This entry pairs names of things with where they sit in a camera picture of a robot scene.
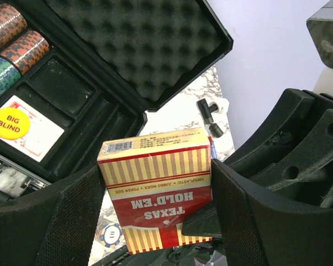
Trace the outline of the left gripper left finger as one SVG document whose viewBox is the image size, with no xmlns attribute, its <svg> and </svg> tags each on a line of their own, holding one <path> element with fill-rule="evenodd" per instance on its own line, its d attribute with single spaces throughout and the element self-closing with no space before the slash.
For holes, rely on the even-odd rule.
<svg viewBox="0 0 333 266">
<path fill-rule="evenodd" d="M 0 265 L 88 265 L 104 193 L 88 166 L 0 205 Z"/>
</svg>

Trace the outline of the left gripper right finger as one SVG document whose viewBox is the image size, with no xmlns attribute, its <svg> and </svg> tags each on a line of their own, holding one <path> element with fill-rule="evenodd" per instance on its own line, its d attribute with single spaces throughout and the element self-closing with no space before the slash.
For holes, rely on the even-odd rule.
<svg viewBox="0 0 333 266">
<path fill-rule="evenodd" d="M 211 163 L 229 265 L 333 265 L 333 208 L 296 202 Z"/>
</svg>

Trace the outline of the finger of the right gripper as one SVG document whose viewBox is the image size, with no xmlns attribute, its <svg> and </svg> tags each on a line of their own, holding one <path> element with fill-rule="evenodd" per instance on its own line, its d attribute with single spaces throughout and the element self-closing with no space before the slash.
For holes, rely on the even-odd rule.
<svg viewBox="0 0 333 266">
<path fill-rule="evenodd" d="M 186 217 L 181 232 L 184 236 L 221 238 L 220 222 L 214 202 Z"/>
<path fill-rule="evenodd" d="M 298 202 L 333 208 L 333 96 L 286 89 L 226 165 Z"/>
</svg>

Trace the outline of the white poker chip stack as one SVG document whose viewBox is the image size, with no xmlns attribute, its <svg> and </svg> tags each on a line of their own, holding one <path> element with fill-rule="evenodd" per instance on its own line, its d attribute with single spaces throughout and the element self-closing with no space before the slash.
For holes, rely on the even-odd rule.
<svg viewBox="0 0 333 266">
<path fill-rule="evenodd" d="M 118 222 L 104 217 L 98 219 L 94 239 L 108 249 L 114 249 L 122 240 L 123 232 Z"/>
</svg>

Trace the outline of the green chip stack front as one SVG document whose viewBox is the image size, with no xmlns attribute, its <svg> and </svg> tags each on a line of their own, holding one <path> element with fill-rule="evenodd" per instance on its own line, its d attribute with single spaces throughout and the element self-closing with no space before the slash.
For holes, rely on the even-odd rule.
<svg viewBox="0 0 333 266">
<path fill-rule="evenodd" d="M 0 96 L 21 78 L 20 72 L 9 61 L 0 57 Z"/>
</svg>

